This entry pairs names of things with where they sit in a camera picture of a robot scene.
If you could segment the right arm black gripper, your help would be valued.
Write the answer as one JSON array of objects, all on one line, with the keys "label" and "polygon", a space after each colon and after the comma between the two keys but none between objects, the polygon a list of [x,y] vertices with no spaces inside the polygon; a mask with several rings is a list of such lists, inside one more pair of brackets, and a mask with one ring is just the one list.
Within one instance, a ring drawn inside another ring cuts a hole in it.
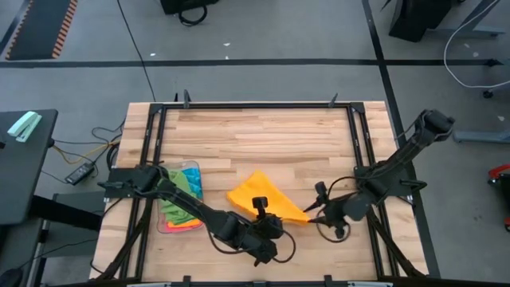
[{"label": "right arm black gripper", "polygon": [[344,227],[347,223],[344,220],[346,213],[343,211],[343,206],[351,196],[351,194],[342,195],[330,199],[327,195],[327,189],[324,182],[318,182],[315,185],[318,196],[316,201],[307,207],[304,212],[314,210],[318,207],[322,207],[321,211],[324,213],[321,217],[312,218],[309,223],[323,224],[328,227]]}]

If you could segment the orange microfiber towel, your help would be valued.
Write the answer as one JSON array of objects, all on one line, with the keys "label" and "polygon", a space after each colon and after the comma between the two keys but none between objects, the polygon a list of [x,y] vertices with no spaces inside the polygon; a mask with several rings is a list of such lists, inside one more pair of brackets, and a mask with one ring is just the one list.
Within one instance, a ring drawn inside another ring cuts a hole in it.
[{"label": "orange microfiber towel", "polygon": [[226,194],[229,202],[251,218],[258,215],[253,199],[266,197],[265,211],[275,214],[284,222],[306,224],[311,218],[297,207],[292,200],[274,185],[262,171],[255,171],[246,181]]},{"label": "orange microfiber towel", "polygon": [[180,224],[174,224],[171,221],[167,221],[167,227],[168,228],[195,228],[196,226],[201,226],[202,222],[198,220],[197,218],[192,219],[188,222],[180,223]]}]

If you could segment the blue microfiber towel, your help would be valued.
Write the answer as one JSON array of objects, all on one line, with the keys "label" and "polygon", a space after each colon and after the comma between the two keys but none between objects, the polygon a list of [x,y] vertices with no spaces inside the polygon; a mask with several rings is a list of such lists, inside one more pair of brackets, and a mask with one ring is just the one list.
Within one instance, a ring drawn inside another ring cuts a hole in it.
[{"label": "blue microfiber towel", "polygon": [[202,177],[198,168],[187,168],[182,171],[188,181],[190,191],[193,192],[198,199],[203,199]]}]

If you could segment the pink microfiber towel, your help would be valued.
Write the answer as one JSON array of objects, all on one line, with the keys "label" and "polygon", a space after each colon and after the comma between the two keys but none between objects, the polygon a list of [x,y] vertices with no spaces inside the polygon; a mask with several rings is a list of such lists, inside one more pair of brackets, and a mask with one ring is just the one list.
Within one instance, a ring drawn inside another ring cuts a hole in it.
[{"label": "pink microfiber towel", "polygon": [[202,226],[203,226],[202,223],[194,224],[194,225],[191,225],[191,226],[169,226],[169,225],[165,225],[164,232],[168,233],[168,234],[177,234],[177,233],[182,233],[182,232],[186,232],[186,231],[190,231],[190,230],[195,230],[195,229],[198,229],[198,228],[200,228]]}]

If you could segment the clear plastic bin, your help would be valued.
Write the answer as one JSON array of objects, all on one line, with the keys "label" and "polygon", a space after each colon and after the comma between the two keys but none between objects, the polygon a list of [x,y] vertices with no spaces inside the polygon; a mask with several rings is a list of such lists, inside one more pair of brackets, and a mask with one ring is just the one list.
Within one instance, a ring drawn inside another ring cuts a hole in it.
[{"label": "clear plastic bin", "polygon": [[[200,170],[198,163],[193,160],[182,161],[179,163],[164,163],[162,165],[162,167],[165,167],[167,169],[167,171],[168,170],[183,171],[187,168],[198,168]],[[159,216],[159,218],[158,218],[158,222],[157,222],[157,230],[158,230],[158,232],[160,232],[162,234],[167,234],[164,232],[164,227],[167,224],[167,221],[166,221],[164,215],[160,213],[160,211],[158,213],[158,216]]]}]

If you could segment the grey table foot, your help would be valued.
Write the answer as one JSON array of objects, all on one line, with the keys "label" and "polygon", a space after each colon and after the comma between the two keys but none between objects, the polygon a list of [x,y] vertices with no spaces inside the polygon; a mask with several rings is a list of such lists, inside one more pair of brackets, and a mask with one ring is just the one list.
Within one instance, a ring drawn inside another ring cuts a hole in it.
[{"label": "grey table foot", "polygon": [[510,129],[502,132],[454,131],[453,139],[460,142],[479,142],[491,144],[510,144]]}]

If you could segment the red cart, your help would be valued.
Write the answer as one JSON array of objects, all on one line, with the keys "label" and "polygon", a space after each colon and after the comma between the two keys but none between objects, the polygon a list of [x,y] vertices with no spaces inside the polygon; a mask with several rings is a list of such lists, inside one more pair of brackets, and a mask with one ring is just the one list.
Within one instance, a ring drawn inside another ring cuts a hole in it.
[{"label": "red cart", "polygon": [[504,201],[510,209],[510,163],[489,170],[488,184],[501,190]]}]

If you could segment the black power adapter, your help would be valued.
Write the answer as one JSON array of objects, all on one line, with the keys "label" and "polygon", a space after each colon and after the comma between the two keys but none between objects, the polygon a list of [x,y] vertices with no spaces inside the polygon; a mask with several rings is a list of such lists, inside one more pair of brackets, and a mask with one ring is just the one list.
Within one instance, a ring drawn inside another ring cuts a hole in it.
[{"label": "black power adapter", "polygon": [[83,179],[87,178],[94,171],[94,165],[92,163],[83,163],[76,170],[65,177],[65,182],[76,186]]}]

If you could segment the black desk foot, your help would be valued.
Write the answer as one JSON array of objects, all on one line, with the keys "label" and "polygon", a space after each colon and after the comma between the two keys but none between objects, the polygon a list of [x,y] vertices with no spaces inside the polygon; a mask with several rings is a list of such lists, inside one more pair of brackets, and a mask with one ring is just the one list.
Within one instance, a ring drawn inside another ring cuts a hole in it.
[{"label": "black desk foot", "polygon": [[33,196],[29,216],[94,231],[100,230],[102,222],[98,214],[38,195]]}]

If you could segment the black table base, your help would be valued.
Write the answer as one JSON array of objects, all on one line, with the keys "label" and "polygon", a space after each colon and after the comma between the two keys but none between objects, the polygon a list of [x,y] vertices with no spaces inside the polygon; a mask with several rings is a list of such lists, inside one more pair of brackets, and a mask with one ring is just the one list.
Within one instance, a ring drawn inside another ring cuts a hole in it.
[{"label": "black table base", "polygon": [[481,0],[457,28],[439,28],[453,4],[464,1],[396,0],[389,35],[404,41],[420,42],[428,32],[471,38],[495,38],[506,34],[504,29],[480,26],[480,22],[500,0]]}]

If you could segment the black equipment base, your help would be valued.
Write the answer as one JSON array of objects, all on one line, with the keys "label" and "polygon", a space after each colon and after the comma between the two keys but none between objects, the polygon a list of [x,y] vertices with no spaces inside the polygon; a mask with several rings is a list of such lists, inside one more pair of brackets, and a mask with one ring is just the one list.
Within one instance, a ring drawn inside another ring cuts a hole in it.
[{"label": "black equipment base", "polygon": [[220,0],[159,0],[165,14],[177,14],[186,10],[214,5]]}]

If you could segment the black desk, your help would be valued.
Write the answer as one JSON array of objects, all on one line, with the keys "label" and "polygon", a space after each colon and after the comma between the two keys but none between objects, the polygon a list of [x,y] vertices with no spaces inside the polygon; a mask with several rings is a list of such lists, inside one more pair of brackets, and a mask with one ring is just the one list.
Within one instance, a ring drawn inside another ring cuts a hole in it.
[{"label": "black desk", "polygon": [[38,110],[41,115],[28,140],[18,142],[7,131],[25,113],[0,112],[0,226],[23,222],[29,213],[37,181],[57,121],[55,109]]}]

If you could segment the black computer mouse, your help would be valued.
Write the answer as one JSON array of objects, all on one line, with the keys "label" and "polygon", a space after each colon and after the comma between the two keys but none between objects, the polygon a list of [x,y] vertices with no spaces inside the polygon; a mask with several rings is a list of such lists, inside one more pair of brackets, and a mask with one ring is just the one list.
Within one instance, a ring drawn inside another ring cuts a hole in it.
[{"label": "black computer mouse", "polygon": [[0,287],[19,287],[22,277],[20,269],[8,269],[0,275]]}]

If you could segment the mint green stapler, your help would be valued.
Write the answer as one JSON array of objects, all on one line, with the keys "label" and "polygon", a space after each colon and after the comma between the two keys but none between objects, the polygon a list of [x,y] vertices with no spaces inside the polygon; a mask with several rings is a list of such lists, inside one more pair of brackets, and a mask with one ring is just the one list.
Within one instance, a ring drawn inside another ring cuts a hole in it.
[{"label": "mint green stapler", "polygon": [[25,143],[42,119],[42,115],[28,111],[20,117],[7,131],[18,142]]}]

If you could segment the black orange-edged floor mat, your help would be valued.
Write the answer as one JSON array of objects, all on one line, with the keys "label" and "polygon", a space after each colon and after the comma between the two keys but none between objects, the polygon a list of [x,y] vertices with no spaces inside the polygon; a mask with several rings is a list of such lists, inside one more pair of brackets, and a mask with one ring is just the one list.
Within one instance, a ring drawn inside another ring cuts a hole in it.
[{"label": "black orange-edged floor mat", "polygon": [[29,0],[6,51],[8,61],[58,58],[65,46],[78,0]]}]

